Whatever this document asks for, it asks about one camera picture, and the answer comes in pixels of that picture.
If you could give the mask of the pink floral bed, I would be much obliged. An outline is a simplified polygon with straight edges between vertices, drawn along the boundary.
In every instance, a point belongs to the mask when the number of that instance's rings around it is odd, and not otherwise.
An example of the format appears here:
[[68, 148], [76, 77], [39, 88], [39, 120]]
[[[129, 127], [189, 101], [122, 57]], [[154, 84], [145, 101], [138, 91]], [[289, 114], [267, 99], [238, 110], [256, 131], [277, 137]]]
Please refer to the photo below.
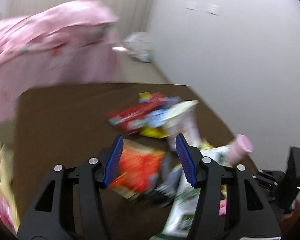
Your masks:
[[0, 21], [0, 123], [34, 87], [115, 82], [118, 17], [98, 1], [71, 1]]

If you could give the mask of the yellow trash bag bin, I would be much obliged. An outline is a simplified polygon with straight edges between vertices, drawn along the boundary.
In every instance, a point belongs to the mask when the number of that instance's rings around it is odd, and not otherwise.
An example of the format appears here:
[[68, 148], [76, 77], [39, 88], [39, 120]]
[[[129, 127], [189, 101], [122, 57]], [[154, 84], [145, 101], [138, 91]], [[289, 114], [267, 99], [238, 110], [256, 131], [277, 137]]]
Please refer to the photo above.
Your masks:
[[16, 235], [20, 218], [13, 193], [14, 151], [0, 142], [0, 220], [4, 226]]

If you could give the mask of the light blue wrapper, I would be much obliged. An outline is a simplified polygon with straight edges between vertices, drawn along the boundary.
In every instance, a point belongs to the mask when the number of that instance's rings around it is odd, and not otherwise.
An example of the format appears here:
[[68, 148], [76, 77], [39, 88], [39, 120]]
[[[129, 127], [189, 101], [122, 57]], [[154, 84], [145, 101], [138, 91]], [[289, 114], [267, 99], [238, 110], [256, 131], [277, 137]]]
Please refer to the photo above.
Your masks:
[[165, 98], [166, 101], [163, 105], [159, 106], [155, 110], [146, 116], [146, 124], [151, 128], [158, 128], [164, 125], [168, 110], [178, 104], [181, 101], [179, 96], [172, 96]]

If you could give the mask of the silver small wrapper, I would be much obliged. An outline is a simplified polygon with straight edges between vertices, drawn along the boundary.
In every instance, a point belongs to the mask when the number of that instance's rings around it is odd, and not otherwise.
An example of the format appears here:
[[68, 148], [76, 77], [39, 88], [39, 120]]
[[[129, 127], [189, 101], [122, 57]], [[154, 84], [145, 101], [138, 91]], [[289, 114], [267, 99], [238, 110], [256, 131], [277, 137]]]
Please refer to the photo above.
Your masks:
[[155, 205], [170, 205], [176, 197], [181, 172], [181, 165], [172, 167], [171, 155], [165, 155], [160, 164], [159, 174], [155, 174], [150, 180], [152, 184], [145, 193], [146, 198]]

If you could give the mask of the white wall socket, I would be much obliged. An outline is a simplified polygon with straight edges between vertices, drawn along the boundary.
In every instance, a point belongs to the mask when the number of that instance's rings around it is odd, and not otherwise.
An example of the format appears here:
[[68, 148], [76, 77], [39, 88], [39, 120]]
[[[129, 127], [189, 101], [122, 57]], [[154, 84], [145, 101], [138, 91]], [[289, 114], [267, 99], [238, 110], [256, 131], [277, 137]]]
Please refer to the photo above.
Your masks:
[[219, 6], [219, 5], [208, 4], [206, 12], [208, 14], [212, 14], [212, 15], [218, 16], [220, 14], [221, 9], [222, 9], [222, 7]]

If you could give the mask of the orange snack wrapper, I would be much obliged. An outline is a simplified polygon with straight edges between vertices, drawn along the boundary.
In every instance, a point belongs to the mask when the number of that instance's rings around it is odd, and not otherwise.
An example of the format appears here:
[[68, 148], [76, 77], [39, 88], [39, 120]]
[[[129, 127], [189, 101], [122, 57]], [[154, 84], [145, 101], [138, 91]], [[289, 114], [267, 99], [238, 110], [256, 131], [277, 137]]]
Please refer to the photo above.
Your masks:
[[118, 165], [119, 175], [109, 188], [126, 199], [154, 189], [166, 152], [125, 139]]

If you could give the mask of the white wall switch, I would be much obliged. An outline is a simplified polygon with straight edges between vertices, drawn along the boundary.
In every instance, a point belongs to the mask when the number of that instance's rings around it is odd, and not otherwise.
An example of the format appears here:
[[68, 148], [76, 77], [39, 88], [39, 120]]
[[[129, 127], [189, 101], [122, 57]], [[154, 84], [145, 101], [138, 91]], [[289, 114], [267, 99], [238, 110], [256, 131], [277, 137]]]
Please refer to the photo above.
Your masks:
[[186, 3], [186, 9], [188, 10], [197, 10], [198, 7], [198, 3], [197, 2], [193, 2], [193, 1], [187, 1]]

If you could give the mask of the green white snack bag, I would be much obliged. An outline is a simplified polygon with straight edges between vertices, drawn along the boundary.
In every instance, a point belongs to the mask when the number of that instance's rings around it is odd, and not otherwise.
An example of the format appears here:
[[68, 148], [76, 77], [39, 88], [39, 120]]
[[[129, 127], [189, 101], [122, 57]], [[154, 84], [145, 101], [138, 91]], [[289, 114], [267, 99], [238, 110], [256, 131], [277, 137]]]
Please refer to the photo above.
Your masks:
[[[228, 151], [229, 145], [217, 148], [206, 145], [200, 149], [203, 156], [208, 156], [218, 164], [226, 166], [229, 166], [226, 162]], [[194, 189], [187, 182], [182, 168], [177, 194], [164, 229], [151, 239], [186, 239], [194, 219], [199, 194], [200, 189]], [[226, 185], [221, 185], [221, 200], [223, 199], [227, 199]]]

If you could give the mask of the pink caterpillar toy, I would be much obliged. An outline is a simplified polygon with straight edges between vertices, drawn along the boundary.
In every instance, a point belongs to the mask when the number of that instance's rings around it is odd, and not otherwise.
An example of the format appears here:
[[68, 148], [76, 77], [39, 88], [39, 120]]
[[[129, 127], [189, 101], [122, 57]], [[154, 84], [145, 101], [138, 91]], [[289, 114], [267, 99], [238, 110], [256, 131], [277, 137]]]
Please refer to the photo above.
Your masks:
[[219, 205], [219, 215], [225, 215], [226, 214], [226, 210], [227, 210], [227, 200], [223, 199], [220, 201], [220, 205]]

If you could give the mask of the yellow chip wrapper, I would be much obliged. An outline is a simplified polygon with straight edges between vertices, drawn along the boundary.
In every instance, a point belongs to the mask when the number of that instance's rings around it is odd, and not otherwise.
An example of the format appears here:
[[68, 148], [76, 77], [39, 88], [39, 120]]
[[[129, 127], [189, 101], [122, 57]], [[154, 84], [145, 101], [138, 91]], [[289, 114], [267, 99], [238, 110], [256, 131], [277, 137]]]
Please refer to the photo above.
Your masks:
[[[148, 99], [150, 99], [150, 97], [151, 93], [149, 92], [139, 93], [139, 102], [147, 101]], [[139, 135], [155, 139], [164, 139], [168, 137], [168, 134], [162, 127], [151, 128], [148, 125], [143, 126], [143, 128], [139, 132]]]

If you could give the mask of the white plastic bag on floor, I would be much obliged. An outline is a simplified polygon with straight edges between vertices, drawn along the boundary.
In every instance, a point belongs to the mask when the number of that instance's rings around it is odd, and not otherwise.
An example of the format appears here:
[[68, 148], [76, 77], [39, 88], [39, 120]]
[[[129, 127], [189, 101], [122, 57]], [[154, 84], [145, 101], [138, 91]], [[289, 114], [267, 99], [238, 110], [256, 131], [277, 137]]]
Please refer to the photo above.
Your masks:
[[143, 63], [152, 62], [152, 41], [149, 33], [132, 33], [122, 41], [122, 44], [131, 58]]

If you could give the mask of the red snack wrapper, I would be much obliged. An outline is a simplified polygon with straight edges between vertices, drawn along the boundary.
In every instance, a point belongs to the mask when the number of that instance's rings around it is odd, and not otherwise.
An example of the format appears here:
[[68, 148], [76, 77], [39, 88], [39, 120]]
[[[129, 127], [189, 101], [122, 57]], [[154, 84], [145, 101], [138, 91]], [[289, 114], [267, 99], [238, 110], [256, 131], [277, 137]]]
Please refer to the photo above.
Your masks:
[[126, 134], [139, 133], [146, 124], [147, 115], [167, 103], [169, 98], [161, 93], [139, 94], [139, 103], [118, 112], [106, 115], [108, 122]]

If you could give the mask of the pink cylindrical cup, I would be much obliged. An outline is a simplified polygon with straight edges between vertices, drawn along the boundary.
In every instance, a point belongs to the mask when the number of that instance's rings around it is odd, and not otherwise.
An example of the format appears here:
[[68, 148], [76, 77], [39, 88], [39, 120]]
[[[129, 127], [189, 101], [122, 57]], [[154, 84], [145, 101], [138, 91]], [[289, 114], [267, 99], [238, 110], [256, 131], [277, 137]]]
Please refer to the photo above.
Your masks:
[[229, 144], [227, 162], [238, 164], [246, 155], [253, 152], [254, 148], [249, 138], [243, 134], [238, 134]]

